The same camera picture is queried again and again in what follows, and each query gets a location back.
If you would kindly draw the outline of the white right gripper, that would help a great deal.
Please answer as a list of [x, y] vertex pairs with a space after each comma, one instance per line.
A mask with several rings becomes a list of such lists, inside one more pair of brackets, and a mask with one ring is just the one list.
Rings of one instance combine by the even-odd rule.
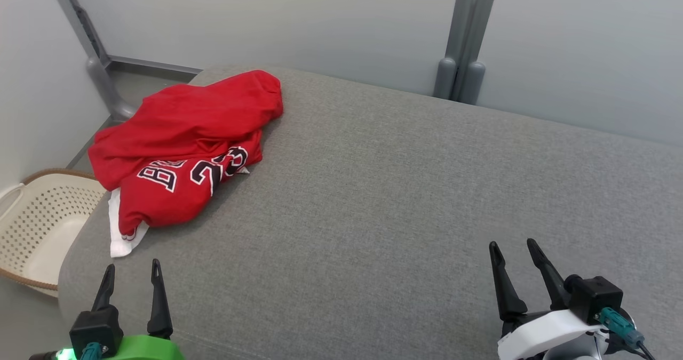
[[[542, 275], [552, 312], [523, 324], [497, 343], [500, 359], [603, 359], [611, 353], [637, 352], [637, 329], [614, 309], [603, 309], [585, 323], [568, 309], [570, 294], [564, 279], [533, 238], [527, 239], [532, 261]], [[489, 254], [501, 321], [524, 316], [527, 305], [519, 298], [506, 271], [498, 244], [489, 243]]]

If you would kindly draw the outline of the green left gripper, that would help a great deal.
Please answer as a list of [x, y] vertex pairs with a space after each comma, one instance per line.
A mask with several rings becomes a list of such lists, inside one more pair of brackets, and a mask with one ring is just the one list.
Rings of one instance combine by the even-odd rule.
[[[168, 296], [164, 287], [163, 272], [158, 259], [152, 260], [151, 284], [152, 309], [147, 322], [150, 335], [127, 335], [119, 345], [117, 353], [106, 359], [185, 359], [178, 345], [169, 340], [173, 334], [173, 324], [169, 311]], [[110, 306], [110, 297], [115, 285], [115, 265], [107, 266], [95, 300], [92, 312]]]

